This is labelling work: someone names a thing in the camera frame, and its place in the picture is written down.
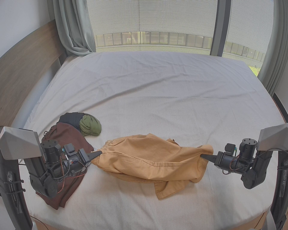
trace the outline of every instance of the robotic arm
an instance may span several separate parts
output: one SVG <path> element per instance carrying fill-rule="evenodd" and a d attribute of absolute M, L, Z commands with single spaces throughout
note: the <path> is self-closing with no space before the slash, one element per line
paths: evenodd
<path fill-rule="evenodd" d="M 72 144 L 61 148 L 56 140 L 40 144 L 37 132 L 0 127 L 0 193 L 16 230 L 37 229 L 25 203 L 18 159 L 24 159 L 33 189 L 53 198 L 58 182 L 87 169 L 90 161 L 101 153 L 87 155 L 84 149 L 76 152 Z"/>
<path fill-rule="evenodd" d="M 213 162 L 220 169 L 230 173 L 241 174 L 244 187 L 252 189 L 261 184 L 266 177 L 266 171 L 273 151 L 278 151 L 277 182 L 271 206 L 271 213 L 276 229 L 281 229 L 286 221 L 288 207 L 288 123 L 272 126 L 260 131 L 258 142 L 251 138 L 242 140 L 239 154 L 233 156 L 237 150 L 234 144 L 227 144 L 225 152 L 216 155 L 201 154 L 201 157 Z"/>

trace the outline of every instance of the folded clothing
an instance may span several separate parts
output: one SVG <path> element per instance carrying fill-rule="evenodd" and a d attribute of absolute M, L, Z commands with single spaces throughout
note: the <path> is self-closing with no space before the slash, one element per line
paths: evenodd
<path fill-rule="evenodd" d="M 65 113 L 58 122 L 67 123 L 78 129 L 83 136 L 98 136 L 101 133 L 100 122 L 92 115 L 86 113 Z"/>
<path fill-rule="evenodd" d="M 53 125 L 51 129 L 42 138 L 42 141 L 51 139 L 56 140 L 62 148 L 64 145 L 72 143 L 75 147 L 75 151 L 83 148 L 86 153 L 90 153 L 94 150 L 94 148 L 86 141 L 85 137 L 83 137 L 80 131 L 67 123 L 58 122 L 56 125 Z M 79 176 L 84 173 L 85 171 L 78 172 L 75 176 Z M 63 190 L 53 198 L 48 198 L 42 194 L 39 194 L 38 192 L 36 192 L 36 194 L 38 194 L 46 202 L 46 204 L 50 205 L 56 210 L 59 207 L 64 208 L 65 203 L 80 185 L 83 177 L 84 176 L 77 178 L 65 178 Z M 62 185 L 63 181 L 58 182 L 58 191 L 61 190 Z"/>
<path fill-rule="evenodd" d="M 211 145 L 180 147 L 174 140 L 163 140 L 151 133 L 107 141 L 102 154 L 91 163 L 113 176 L 132 182 L 154 183 L 158 199 L 182 189 L 189 181 L 199 182 L 213 154 Z"/>

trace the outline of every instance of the headboard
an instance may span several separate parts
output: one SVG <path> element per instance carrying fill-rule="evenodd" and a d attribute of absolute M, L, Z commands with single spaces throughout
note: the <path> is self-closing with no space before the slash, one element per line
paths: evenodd
<path fill-rule="evenodd" d="M 0 58 L 0 125 L 11 126 L 26 96 L 64 51 L 53 20 Z"/>

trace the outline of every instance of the bed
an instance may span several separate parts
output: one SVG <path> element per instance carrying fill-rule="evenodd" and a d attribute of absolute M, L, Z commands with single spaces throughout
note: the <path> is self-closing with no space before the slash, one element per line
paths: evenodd
<path fill-rule="evenodd" d="M 226 143 L 258 140 L 261 129 L 284 123 L 244 62 L 159 51 L 68 57 L 24 128 L 37 131 L 41 139 L 66 112 L 99 119 L 101 134 L 86 137 L 94 149 L 109 139 L 153 133 L 181 146 L 211 144 L 217 154 Z M 265 181 L 252 190 L 244 188 L 240 175 L 223 175 L 209 163 L 199 183 L 163 200 L 157 199 L 153 184 L 122 181 L 90 165 L 65 208 L 58 210 L 35 194 L 24 166 L 20 174 L 31 215 L 59 230 L 233 229 L 248 222 L 259 229 L 273 199 L 277 155 Z"/>

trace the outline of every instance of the grass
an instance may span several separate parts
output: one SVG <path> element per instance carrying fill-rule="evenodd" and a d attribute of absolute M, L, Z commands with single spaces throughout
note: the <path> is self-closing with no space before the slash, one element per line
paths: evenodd
<path fill-rule="evenodd" d="M 252 72 L 256 75 L 256 77 L 258 76 L 258 73 L 260 71 L 260 68 L 257 68 L 255 66 L 249 66 L 249 68 L 252 70 Z"/>

